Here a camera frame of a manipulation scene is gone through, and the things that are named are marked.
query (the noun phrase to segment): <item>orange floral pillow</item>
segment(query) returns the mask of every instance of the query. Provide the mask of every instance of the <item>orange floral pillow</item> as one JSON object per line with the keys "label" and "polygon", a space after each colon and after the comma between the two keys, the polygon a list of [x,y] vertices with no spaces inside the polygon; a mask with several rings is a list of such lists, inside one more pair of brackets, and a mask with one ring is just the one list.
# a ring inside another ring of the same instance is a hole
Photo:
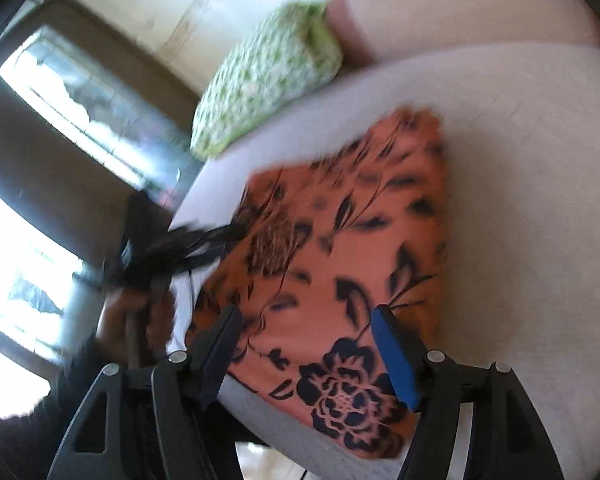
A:
{"label": "orange floral pillow", "polygon": [[373,340],[388,304],[431,345],[445,253],[440,122],[408,108],[335,156],[249,180],[248,227],[203,286],[188,340],[222,306],[244,319],[229,374],[365,458],[395,456],[414,420]]}

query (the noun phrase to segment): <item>white bedsheet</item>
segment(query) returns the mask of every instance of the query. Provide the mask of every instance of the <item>white bedsheet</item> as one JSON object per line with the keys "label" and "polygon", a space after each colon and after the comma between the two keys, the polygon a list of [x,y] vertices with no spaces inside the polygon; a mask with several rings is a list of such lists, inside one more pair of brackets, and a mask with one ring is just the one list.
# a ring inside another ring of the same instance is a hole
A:
{"label": "white bedsheet", "polygon": [[[589,480],[600,467],[599,50],[479,46],[341,78],[208,162],[174,223],[229,221],[249,174],[337,150],[404,103],[432,105],[448,138],[440,349],[464,364],[509,362],[565,477]],[[176,286],[181,346],[190,298],[187,280]],[[402,459],[351,456],[231,379],[219,398],[323,480],[393,479],[400,470]],[[450,478],[462,478],[469,422],[465,410]]]}

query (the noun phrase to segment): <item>sleeve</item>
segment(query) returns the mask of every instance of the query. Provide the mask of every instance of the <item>sleeve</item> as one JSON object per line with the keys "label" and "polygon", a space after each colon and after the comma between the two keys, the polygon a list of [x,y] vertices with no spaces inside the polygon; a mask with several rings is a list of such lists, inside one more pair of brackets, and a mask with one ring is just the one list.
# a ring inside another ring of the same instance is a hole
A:
{"label": "sleeve", "polygon": [[29,415],[0,418],[0,462],[18,480],[45,480],[64,433],[107,359],[95,336]]}

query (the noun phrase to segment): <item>cushion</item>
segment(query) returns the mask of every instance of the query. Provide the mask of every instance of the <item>cushion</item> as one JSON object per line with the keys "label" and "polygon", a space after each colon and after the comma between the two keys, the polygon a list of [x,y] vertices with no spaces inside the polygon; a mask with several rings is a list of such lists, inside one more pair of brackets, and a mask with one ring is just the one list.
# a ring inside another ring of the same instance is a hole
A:
{"label": "cushion", "polygon": [[583,0],[334,0],[330,17],[359,66],[480,43],[600,46],[600,22]]}
{"label": "cushion", "polygon": [[364,458],[395,456],[414,418],[370,328],[388,304],[433,344],[446,239],[439,121],[403,108],[336,155],[252,176],[248,236],[199,294],[189,340],[236,304],[229,373]]}
{"label": "cushion", "polygon": [[342,53],[323,23],[325,6],[286,4],[232,50],[196,109],[196,157],[218,155],[288,102],[333,79]]}

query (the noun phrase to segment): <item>bright window light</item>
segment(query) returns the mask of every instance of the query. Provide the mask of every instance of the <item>bright window light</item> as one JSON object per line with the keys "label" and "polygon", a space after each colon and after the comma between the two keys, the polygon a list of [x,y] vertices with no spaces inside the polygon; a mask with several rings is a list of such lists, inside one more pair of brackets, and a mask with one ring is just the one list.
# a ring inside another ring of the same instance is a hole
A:
{"label": "bright window light", "polygon": [[0,331],[61,362],[62,315],[80,258],[43,235],[0,199]]}
{"label": "bright window light", "polygon": [[[120,135],[107,124],[90,121],[84,106],[69,96],[61,75],[27,49],[40,40],[44,28],[32,34],[0,67],[4,81],[37,113],[80,149],[135,189],[142,189],[146,179],[130,165],[103,147],[116,145]],[[99,143],[94,139],[104,139]]]}
{"label": "bright window light", "polygon": [[49,383],[0,353],[0,416],[25,415],[49,393]]}

